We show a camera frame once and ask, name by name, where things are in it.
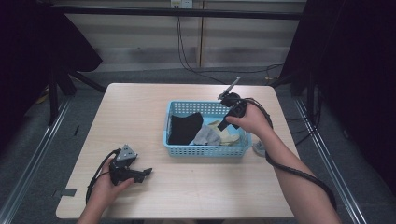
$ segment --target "white wall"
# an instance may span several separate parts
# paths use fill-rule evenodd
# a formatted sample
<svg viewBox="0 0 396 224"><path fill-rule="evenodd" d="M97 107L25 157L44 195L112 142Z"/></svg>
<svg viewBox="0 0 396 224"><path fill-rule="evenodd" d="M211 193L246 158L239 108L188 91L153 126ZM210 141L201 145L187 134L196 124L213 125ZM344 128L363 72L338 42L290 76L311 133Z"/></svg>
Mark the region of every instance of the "white wall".
<svg viewBox="0 0 396 224"><path fill-rule="evenodd" d="M58 0L54 3L81 6L170 7L170 0ZM304 0L196 0L193 1L193 8L301 12L304 9ZM77 14L67 16L100 52L104 59L102 69L144 69L152 68L154 64L155 68L180 67L175 17ZM203 67L282 63L298 25L297 21L222 18L180 18L180 22L189 63L192 66ZM148 54L163 54L166 60L163 62L159 57L149 57ZM115 64L116 67L105 68L109 64Z"/></svg>

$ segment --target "wire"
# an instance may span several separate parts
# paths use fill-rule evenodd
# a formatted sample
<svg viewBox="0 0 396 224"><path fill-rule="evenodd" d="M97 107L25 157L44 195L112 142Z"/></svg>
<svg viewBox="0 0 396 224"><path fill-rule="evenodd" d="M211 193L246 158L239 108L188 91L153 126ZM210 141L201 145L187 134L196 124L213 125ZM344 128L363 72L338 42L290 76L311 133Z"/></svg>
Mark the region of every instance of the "wire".
<svg viewBox="0 0 396 224"><path fill-rule="evenodd" d="M285 118L285 119L286 119L286 121L300 121L300 120L308 119L308 118L304 117L304 118L299 118L299 119L289 119L289 118Z"/></svg>
<svg viewBox="0 0 396 224"><path fill-rule="evenodd" d="M304 130L300 130L300 131L295 131L295 132L292 132L291 134L296 134L296 133L304 133L304 132L306 132L306 129L304 129Z"/></svg>
<svg viewBox="0 0 396 224"><path fill-rule="evenodd" d="M305 141L309 136L312 135L313 132L316 132L318 130L318 126L320 124L320 118L321 118L321 107L322 107L322 102L323 102L323 96L320 94L320 92L318 93L318 100L317 100L317 113L315 113L314 115L314 120L312 120L313 122L313 129L308 133L308 135L306 135L305 137L303 137L302 139L300 139L299 141L297 141L297 143L295 143L295 146L300 145L303 141Z"/></svg>
<svg viewBox="0 0 396 224"><path fill-rule="evenodd" d="M183 44L183 38L182 38L182 34L181 34L181 25L180 25L180 17L177 17L177 50L178 50L178 58L180 60L181 65L183 66L184 69L186 69L189 72L194 73L195 75L201 76L201 77L207 77L210 78L212 80L215 80L223 85L226 85L225 82L216 79L214 77L210 77L210 76L206 76L203 75L203 73L236 73L236 74L255 74L255 73L262 73L265 72L267 75L267 82L265 85L269 84L269 73L268 71L275 69L279 66L282 66L283 63L277 63L277 64L271 64L266 66L264 69L261 70L256 70L256 71L231 71L231 70L205 70L205 71L196 71L193 68L190 67L188 60L187 60L187 56L186 56L186 52L184 50L184 44Z"/></svg>
<svg viewBox="0 0 396 224"><path fill-rule="evenodd" d="M288 172L290 174L302 177L302 178L309 180L312 183L318 185L319 187L321 187L326 192L327 196L329 197L330 203L332 204L332 207L334 208L334 210L337 210L337 202L335 200L334 194L332 193L332 190L324 182L322 182L321 180L317 179L316 177L309 175L303 171L296 170L289 166L285 166L285 165L282 165L282 164L279 164L279 163L273 161L273 159L268 155L267 151L265 151L265 159L268 161L268 163L270 163L275 168L285 171L285 172Z"/></svg>
<svg viewBox="0 0 396 224"><path fill-rule="evenodd" d="M247 101L247 102L253 103L255 106L257 106L257 107L260 109L260 111L264 114L264 116L265 116L265 118L267 119L268 123L270 124L271 128L274 129L274 127L273 127L273 122L272 122L271 119L270 119L270 115L265 111L265 109L262 107L262 105L259 104L259 102L257 102L257 101L254 100L253 98L246 98L246 99L243 99L243 101ZM333 207L335 210L337 210L337 203L336 203L334 194L332 193L332 190L331 190L324 182L322 182L322 181L319 180L318 178L316 178L316 177L314 177L314 176L312 176L312 175L309 175L309 174L307 174L307 173L305 173L305 172L303 172L303 171L300 171L300 170L291 168L291 167L289 167L289 166L285 166L285 165L282 165L282 164L279 164L279 163L275 162L275 161L268 155L268 152L267 152L267 151L265 151L265 159L268 161L269 164L271 164L271 165L274 166L275 168L277 168L277 169L279 169L279 170L282 170L282 171L285 171L285 172L288 172L288 173L290 173L290 174L293 174L293 175L297 175L297 176L299 176L299 177L302 177L302 178L304 178L304 179L306 179L306 180L308 180L308 181L310 181L310 182L312 182L312 183L318 185L319 187L321 187L321 188L326 192L327 196L329 197L329 200L330 200L330 203L332 204L332 207Z"/></svg>
<svg viewBox="0 0 396 224"><path fill-rule="evenodd" d="M99 166L98 169L96 170L95 175L93 176L93 178L92 178L92 180L91 180L91 182L90 182L90 185L87 187L88 189L87 189L87 193L86 193L86 195L85 195L85 203L88 203L88 200L89 200L90 197L91 197L92 189L93 189L93 186L94 186L95 183L96 183L96 180L97 180L100 176L109 173L109 172L102 173L102 174L100 174L100 175L98 176L99 172L102 170L102 167L103 167L103 165L105 164L105 162L107 161L107 159L110 158L111 155L117 154L117 153L119 153L120 151L121 151L120 148L119 148L119 149L116 149L116 150L113 150L113 151L110 152L110 153L105 157L105 159L102 161L102 163L100 164L100 166Z"/></svg>
<svg viewBox="0 0 396 224"><path fill-rule="evenodd" d="M221 84L223 84L223 85L226 85L225 82L223 82L223 81L221 81L221 80L219 80L219 79L216 79L216 78L214 78L214 77L205 76L205 75L203 75L203 74L200 74L200 73L194 71L194 70L190 67L190 65L189 65L189 63L188 63L188 61L187 61L186 53L185 53L185 51L184 51L183 38L181 37L180 17L176 17L176 20L177 20L177 36L178 36L178 41L177 41L178 58L179 58L179 60L180 60L181 65L184 67L184 69L186 69L187 71L190 71L190 72L194 73L195 75L198 75L198 76L201 76L201 77L207 77L207 78L210 78L210 79L212 79L212 80L215 80L215 81L217 81L217 82L219 82L219 83L221 83ZM184 61L185 61L186 65L187 65L187 67L186 67L186 65L183 63L183 61L182 61L182 59L181 59L181 55L180 55L180 46L181 46L181 50L182 50L183 56L184 56Z"/></svg>

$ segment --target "blue plastic basket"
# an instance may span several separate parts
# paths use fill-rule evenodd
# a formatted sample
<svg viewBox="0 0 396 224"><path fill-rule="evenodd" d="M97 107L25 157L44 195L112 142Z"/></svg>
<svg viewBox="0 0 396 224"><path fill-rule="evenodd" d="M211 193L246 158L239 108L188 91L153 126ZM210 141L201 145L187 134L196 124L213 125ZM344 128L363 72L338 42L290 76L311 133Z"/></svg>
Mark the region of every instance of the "blue plastic basket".
<svg viewBox="0 0 396 224"><path fill-rule="evenodd" d="M229 108L219 102L205 101L171 101L167 107L165 128L163 131L163 144L172 157L242 157L251 147L251 135L242 128L235 129L229 125L227 130L230 134L239 134L239 141L232 146L196 146L196 145L168 145L171 132L171 117L187 117L200 112L204 118L204 124L215 120L223 120Z"/></svg>

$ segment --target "wall outlet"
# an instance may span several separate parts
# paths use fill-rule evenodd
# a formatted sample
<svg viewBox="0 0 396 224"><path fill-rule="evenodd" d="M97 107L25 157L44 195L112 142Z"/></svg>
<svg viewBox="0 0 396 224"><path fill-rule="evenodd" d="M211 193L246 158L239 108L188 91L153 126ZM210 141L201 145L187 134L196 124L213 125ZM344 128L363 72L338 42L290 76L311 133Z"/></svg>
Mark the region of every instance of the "wall outlet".
<svg viewBox="0 0 396 224"><path fill-rule="evenodd" d="M171 0L171 8L181 8L181 0Z"/></svg>
<svg viewBox="0 0 396 224"><path fill-rule="evenodd" d="M192 0L181 0L182 8L192 8Z"/></svg>

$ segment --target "hand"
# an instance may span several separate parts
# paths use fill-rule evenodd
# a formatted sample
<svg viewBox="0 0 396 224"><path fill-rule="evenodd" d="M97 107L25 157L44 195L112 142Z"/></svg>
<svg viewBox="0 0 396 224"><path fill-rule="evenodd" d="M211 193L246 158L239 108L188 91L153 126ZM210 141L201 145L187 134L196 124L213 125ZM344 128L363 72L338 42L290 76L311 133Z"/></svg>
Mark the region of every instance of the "hand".
<svg viewBox="0 0 396 224"><path fill-rule="evenodd" d="M134 183L134 180L131 178L114 186L111 182L110 173L108 172L110 162L111 159L108 159L103 165L101 174L93 186L91 197L84 211L81 213L77 224L99 223L100 217L106 208L116 201L117 196L119 196L123 190Z"/></svg>
<svg viewBox="0 0 396 224"><path fill-rule="evenodd" d="M266 128L271 129L267 119L264 114L260 111L257 106L253 104L247 104L247 111L244 117L236 118L232 116L226 117L226 120L231 123L238 125L249 133L254 133L256 135Z"/></svg>
<svg viewBox="0 0 396 224"><path fill-rule="evenodd" d="M108 159L103 165L101 174L93 186L88 203L92 201L93 203L101 204L106 208L116 201L117 197L123 190L127 189L134 183L134 179L130 178L119 183L117 186L114 186L110 179L110 173L108 172L111 160L112 159Z"/></svg>

